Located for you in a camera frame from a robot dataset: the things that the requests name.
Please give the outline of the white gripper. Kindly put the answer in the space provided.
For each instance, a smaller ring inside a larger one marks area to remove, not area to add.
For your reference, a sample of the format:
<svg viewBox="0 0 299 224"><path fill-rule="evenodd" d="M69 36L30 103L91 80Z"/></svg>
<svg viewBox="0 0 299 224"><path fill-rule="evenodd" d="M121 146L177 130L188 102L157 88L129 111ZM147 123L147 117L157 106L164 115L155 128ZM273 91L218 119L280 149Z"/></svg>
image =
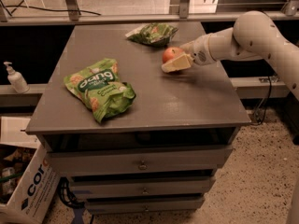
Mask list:
<svg viewBox="0 0 299 224"><path fill-rule="evenodd" d="M192 63L197 65L213 64L216 60L212 57L209 49L211 34L201 35L195 40L180 46L186 53L165 55L163 57L162 70L165 73L177 72L188 69Z"/></svg>

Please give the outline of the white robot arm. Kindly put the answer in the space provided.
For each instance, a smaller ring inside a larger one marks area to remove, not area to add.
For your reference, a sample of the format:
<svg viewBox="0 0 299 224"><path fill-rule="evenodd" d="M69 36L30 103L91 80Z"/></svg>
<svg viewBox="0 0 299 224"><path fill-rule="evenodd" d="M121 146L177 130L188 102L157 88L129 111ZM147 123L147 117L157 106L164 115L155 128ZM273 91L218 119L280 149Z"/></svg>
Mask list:
<svg viewBox="0 0 299 224"><path fill-rule="evenodd" d="M263 58L298 93L298 47L264 13L240 15L232 28L200 35L182 48L195 62ZM206 202L184 224L298 224L299 151L283 123L243 128L233 157Z"/></svg>

